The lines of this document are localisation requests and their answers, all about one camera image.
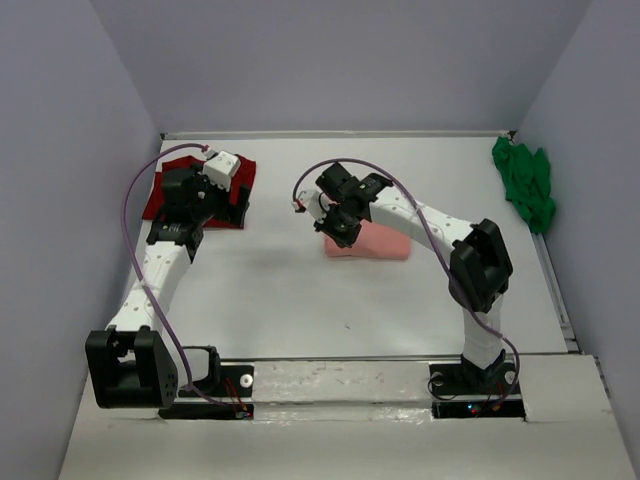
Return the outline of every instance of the purple cable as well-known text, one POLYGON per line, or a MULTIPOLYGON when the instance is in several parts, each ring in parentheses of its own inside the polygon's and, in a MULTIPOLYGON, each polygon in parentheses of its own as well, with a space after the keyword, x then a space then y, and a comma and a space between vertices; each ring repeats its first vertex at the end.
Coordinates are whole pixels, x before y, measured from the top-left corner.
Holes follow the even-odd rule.
POLYGON ((504 343, 506 343, 509 346, 509 348, 511 349, 511 351, 513 352, 514 369, 515 369, 513 381, 511 382, 511 385, 505 391, 505 393, 498 400, 496 400, 492 404, 490 404, 488 406, 488 409, 492 409, 495 406, 500 405, 509 395, 511 395, 513 393, 513 391, 514 391, 514 389, 515 389, 515 387, 516 387, 516 385, 518 383, 518 378, 520 376, 520 353, 518 352, 518 349, 516 348, 516 346, 511 342, 511 340, 509 340, 507 337, 505 337, 498 330, 496 330, 494 328, 491 328, 489 325, 484 323, 480 319, 478 314, 473 311, 473 307, 471 306, 471 302, 469 301, 469 298, 467 297, 464 289, 462 288, 462 286, 460 285, 458 280, 449 271, 449 266, 447 265, 447 262, 444 259, 444 255, 442 255, 442 252, 440 251, 440 248, 438 247, 438 244, 436 242, 435 237, 433 236, 433 233, 431 233, 431 229, 429 228, 429 226, 427 224, 427 219, 425 218, 424 213, 422 212, 422 209, 418 206, 417 200, 415 199, 415 197, 413 195, 411 195, 411 192, 409 192, 407 187, 405 187, 397 178, 395 178, 393 175, 391 175, 389 172, 387 172, 383 168, 380 168, 380 167, 378 167, 377 165, 375 165, 375 164, 373 164, 371 162, 367 162, 366 160, 358 160, 357 158, 334 158, 332 160, 324 160, 322 162, 316 163, 312 167, 308 168, 300 176, 300 178, 298 179, 298 181, 296 182, 296 184, 293 187, 293 201, 294 201, 294 203, 297 201, 298 189, 300 188, 300 185, 302 184, 304 179, 311 172, 313 172, 314 170, 317 170, 318 168, 320 168, 320 167, 322 167, 324 165, 329 165, 329 164, 333 164, 333 163, 340 163, 340 162, 355 163, 355 164, 358 164, 358 165, 364 165, 365 167, 369 167, 369 168, 377 171, 378 173, 384 175, 389 180, 391 180, 391 182, 393 182, 393 184, 398 188, 398 190, 400 190, 402 192, 402 194, 404 195, 404 197, 409 201, 411 206, 413 208, 415 208, 416 214, 418 215, 418 218, 420 219, 420 223, 422 224, 422 227, 424 228, 424 231, 427 234, 427 238, 429 239, 429 243, 431 244, 431 248, 433 249, 433 252, 436 254, 436 257, 438 258, 438 262, 440 263, 440 266, 442 267, 442 270, 444 270, 444 273, 449 278, 449 281, 453 285, 453 288, 455 289, 456 293, 458 294, 458 297, 462 299, 462 303, 464 304, 464 307, 469 311, 469 313, 471 314, 471 317, 473 318, 473 320, 483 330, 485 330, 486 332, 490 333, 494 337, 499 338, 504 343))
POLYGON ((136 277, 138 277, 138 280, 140 281, 140 285, 142 286, 144 293, 147 294, 147 298, 149 299, 149 302, 153 306, 153 311, 158 316, 158 320, 160 320, 160 323, 162 323, 162 326, 165 328, 165 330, 167 331, 167 334, 171 338, 171 341, 175 345, 176 350, 178 351, 178 355, 182 360, 182 364, 184 365, 184 369, 187 372, 186 389, 191 390, 200 398, 206 400, 209 403, 213 403, 214 405, 227 405, 224 402, 220 402, 218 400, 215 400, 205 395, 193 384, 193 373, 191 372, 191 365, 189 365, 189 359, 187 358, 187 354, 185 353, 184 348, 180 344, 180 340, 178 340, 178 336, 176 335, 176 332, 174 332, 173 328, 171 328, 171 324, 169 323, 167 316, 162 311, 162 307, 158 303, 158 299, 153 294, 151 289, 147 286, 144 280, 144 273, 142 272, 142 267, 140 266, 140 262, 138 262, 138 259, 136 258, 136 249, 133 245, 133 242, 131 241, 131 235, 129 234, 129 227, 127 226, 127 206, 129 204, 129 196, 131 195, 133 186, 136 184, 140 176, 147 170, 147 168, 151 167, 152 165, 155 165, 158 162, 158 160, 160 160, 165 155, 173 153, 177 150, 182 150, 183 148, 197 148, 202 152, 206 152, 209 149, 209 146, 202 145, 200 143, 183 143, 180 145, 176 145, 175 147, 168 148, 164 152, 155 156, 152 160, 149 161, 149 163, 144 165, 140 169, 140 171, 136 174, 136 176, 133 177, 131 184, 129 184, 129 187, 127 188, 127 193, 125 194, 124 201, 122 203, 122 211, 120 212, 120 227, 122 228, 122 236, 124 237, 124 243, 127 247, 127 253, 129 254, 131 265, 133 266, 133 269, 136 272, 136 277))

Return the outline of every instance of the purple hose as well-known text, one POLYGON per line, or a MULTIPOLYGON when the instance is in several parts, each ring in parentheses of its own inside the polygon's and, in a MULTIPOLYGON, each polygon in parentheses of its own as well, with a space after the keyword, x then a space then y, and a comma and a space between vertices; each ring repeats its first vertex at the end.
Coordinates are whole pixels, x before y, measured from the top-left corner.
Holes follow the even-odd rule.
POLYGON ((453 285, 453 288, 456 290, 456 293, 458 294, 458 297, 462 299, 462 303, 464 304, 464 308, 466 308, 469 311, 469 313, 471 314, 471 317, 475 320, 475 322, 483 330, 485 330, 486 332, 490 333, 494 337, 497 337, 500 340, 502 340, 504 343, 506 343, 509 346, 509 348, 513 352, 514 369, 515 369, 513 381, 511 382, 511 385, 505 391, 505 393, 498 400, 496 400, 495 402, 490 404, 487 408, 490 410, 493 407, 495 407, 497 405, 500 405, 509 395, 511 395, 513 393, 513 391, 514 391, 514 389, 515 389, 515 387, 516 387, 516 385, 518 383, 518 378, 520 376, 520 353, 518 352, 518 349, 516 348, 516 346, 511 342, 511 340, 509 340, 507 337, 505 337, 499 331, 491 328, 489 325, 484 323, 480 319, 478 314, 473 311, 473 308, 471 306, 471 302, 469 301, 469 298, 467 297, 464 289, 462 288, 462 286, 460 285, 458 280, 449 271, 449 266, 447 265, 447 262, 444 259, 444 256, 442 255, 442 252, 440 251, 440 248, 438 247, 438 244, 436 242, 436 238, 433 236, 433 233, 431 233, 431 229, 429 228, 429 226, 427 224, 427 219, 424 217, 424 213, 422 213, 422 209, 419 208, 417 200, 415 199, 415 197, 413 195, 411 195, 411 192, 409 192, 407 187, 405 187, 397 178, 395 178, 393 175, 391 175, 386 170, 378 167, 377 165, 375 165, 375 164, 373 164, 371 162, 367 162, 366 160, 358 160, 357 158, 334 158, 332 160, 324 160, 322 162, 316 163, 314 166, 312 166, 309 169, 307 169, 300 176, 300 178, 298 179, 298 181, 296 182, 296 184, 293 187, 293 201, 296 202, 296 200, 298 198, 298 189, 300 188, 300 185, 302 184, 304 179, 311 172, 313 172, 314 170, 317 170, 318 168, 320 168, 320 167, 322 167, 324 165, 329 165, 329 164, 339 163, 339 162, 355 163, 355 164, 358 164, 358 165, 364 165, 365 167, 369 167, 369 168, 371 168, 373 170, 376 170, 378 173, 384 175, 385 177, 387 177, 389 180, 391 180, 393 182, 393 184, 398 188, 398 190, 400 190, 402 192, 402 194, 405 196, 405 198, 409 201, 411 206, 416 209, 416 214, 418 215, 418 218, 420 219, 420 223, 422 224, 422 227, 424 228, 424 231, 427 234, 427 238, 429 239, 429 243, 431 244, 431 247, 433 248, 433 252, 436 254, 436 257, 438 258, 438 262, 440 262, 440 266, 442 267, 442 270, 444 270, 444 273, 449 278, 449 281, 453 285))
POLYGON ((171 148, 165 150, 164 152, 162 152, 159 155, 155 156, 146 165, 144 165, 140 169, 140 171, 136 174, 136 176, 133 177, 133 180, 131 181, 131 184, 129 185, 129 188, 127 188, 127 193, 125 194, 124 201, 122 203, 122 211, 120 212, 120 227, 122 228, 122 236, 124 237, 124 243, 125 243, 125 245, 127 247, 127 253, 129 255, 129 259, 131 260, 131 265, 133 266, 133 269, 136 272, 136 277, 138 277, 138 280, 140 281, 140 284, 142 285, 142 289, 144 290, 144 293, 147 294, 147 298, 149 299, 149 302, 153 306, 153 311, 156 313, 156 315, 158 316, 158 320, 160 320, 160 323, 162 323, 162 326, 167 331, 167 334, 171 338, 171 341, 175 345, 176 350, 178 351, 178 355, 180 356, 180 359, 182 360, 182 363, 184 365, 184 369, 185 369, 185 371, 187 373, 187 386, 186 386, 186 389, 187 390, 191 390, 196 395, 198 395, 200 398, 206 400, 209 403, 213 403, 214 405, 227 405, 224 402, 220 402, 218 400, 215 400, 215 399, 205 395, 196 386, 193 385, 193 373, 191 372, 191 365, 189 365, 189 359, 187 358, 187 354, 185 353, 184 348, 180 344, 180 340, 178 340, 178 336, 176 335, 176 332, 174 332, 173 328, 171 328, 171 324, 169 323, 169 320, 167 319, 167 316, 162 311, 162 307, 158 303, 158 299, 153 294, 151 289, 147 286, 147 284, 146 284, 146 282, 144 280, 144 273, 142 272, 142 267, 140 266, 140 263, 138 262, 138 259, 136 258, 136 249, 135 249, 135 246, 133 245, 133 242, 131 241, 131 235, 129 234, 129 227, 127 226, 127 206, 129 204, 129 196, 131 195, 131 191, 133 190, 133 186, 138 181, 140 176, 147 170, 147 168, 155 165, 158 162, 158 160, 160 160, 165 155, 173 153, 173 152, 175 152, 177 150, 182 150, 183 148, 197 148, 202 152, 206 152, 209 149, 209 147, 207 145, 202 145, 200 143, 183 143, 181 145, 176 145, 175 147, 171 147, 171 148))

